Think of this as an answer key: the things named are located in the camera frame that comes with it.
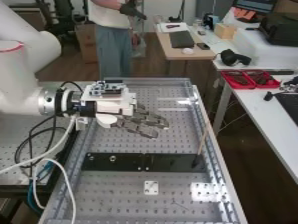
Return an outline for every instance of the red tray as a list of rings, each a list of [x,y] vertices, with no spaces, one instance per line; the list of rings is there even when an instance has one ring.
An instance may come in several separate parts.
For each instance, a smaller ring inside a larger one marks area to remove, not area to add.
[[[260,76],[263,76],[268,81],[267,81],[267,84],[259,84],[255,80],[255,83],[256,83],[256,87],[260,88],[260,89],[277,89],[280,88],[281,86],[281,82],[279,82],[273,77],[272,75],[267,72],[267,71],[263,71],[263,70],[245,70],[244,71],[245,74],[249,76],[249,78],[253,80],[253,78],[251,77],[251,72],[255,72],[255,73],[260,73]]]
[[[227,82],[231,84],[233,89],[255,89],[256,88],[256,82],[249,78],[249,76],[245,74],[245,72],[239,71],[239,70],[223,71],[221,75],[225,78]],[[237,76],[239,77],[241,76],[245,78],[245,80],[248,81],[248,85],[241,84],[236,80]]]

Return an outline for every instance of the computer monitor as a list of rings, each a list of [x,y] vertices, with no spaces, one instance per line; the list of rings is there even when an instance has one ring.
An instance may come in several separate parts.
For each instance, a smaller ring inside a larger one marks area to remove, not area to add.
[[[277,0],[235,0],[235,6],[243,9],[253,10],[259,14],[268,14],[273,11]]]

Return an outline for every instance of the person's hand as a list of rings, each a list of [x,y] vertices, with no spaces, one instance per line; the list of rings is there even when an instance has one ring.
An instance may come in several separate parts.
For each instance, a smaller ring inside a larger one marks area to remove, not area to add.
[[[136,0],[130,0],[130,1],[127,1],[127,4],[128,4],[132,8],[136,8],[136,7],[138,7]]]
[[[132,38],[134,48],[136,48],[140,44],[140,37],[136,33],[134,33],[134,30],[131,30],[131,38]]]
[[[120,7],[120,10],[119,11],[120,11],[122,14],[124,14],[127,16],[132,16],[132,17],[136,16],[140,19],[147,20],[147,16],[142,12],[139,12],[136,8],[134,8],[131,6],[131,3],[130,2],[126,3],[126,4],[123,4],[123,6]]]

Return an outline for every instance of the white shirt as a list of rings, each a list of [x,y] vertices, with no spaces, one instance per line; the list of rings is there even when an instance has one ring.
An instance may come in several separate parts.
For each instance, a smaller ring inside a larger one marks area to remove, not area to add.
[[[131,23],[128,16],[120,13],[120,11],[104,8],[96,5],[88,0],[90,20],[96,24],[107,27],[128,29]]]

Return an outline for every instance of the red object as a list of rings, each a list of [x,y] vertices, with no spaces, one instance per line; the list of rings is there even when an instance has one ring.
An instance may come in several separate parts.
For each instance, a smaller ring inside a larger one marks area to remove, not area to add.
[[[247,13],[247,15],[244,16],[245,19],[251,20],[253,18],[253,16],[256,15],[256,12],[255,11],[249,11]]]
[[[255,89],[256,88],[256,82],[249,78],[249,76],[245,74],[245,72],[233,70],[233,71],[223,71],[221,72],[223,77],[225,78],[227,82],[231,84],[233,89]],[[244,85],[237,81],[237,78],[243,77],[248,84]]]
[[[241,9],[240,8],[235,8],[235,16],[237,17],[237,15],[240,14]]]
[[[247,13],[248,13],[248,10],[247,10],[247,9],[243,9],[243,10],[240,11],[239,15],[237,15],[237,18],[244,18],[245,15],[247,15]]]
[[[256,83],[256,88],[260,88],[260,89],[277,89],[280,88],[281,86],[281,82],[279,82],[273,77],[272,75],[267,72],[267,71],[263,71],[263,70],[245,70],[244,73],[249,76],[249,72],[256,72],[256,73],[263,73],[261,76],[268,79],[267,81],[267,84],[261,85],[259,83]]]

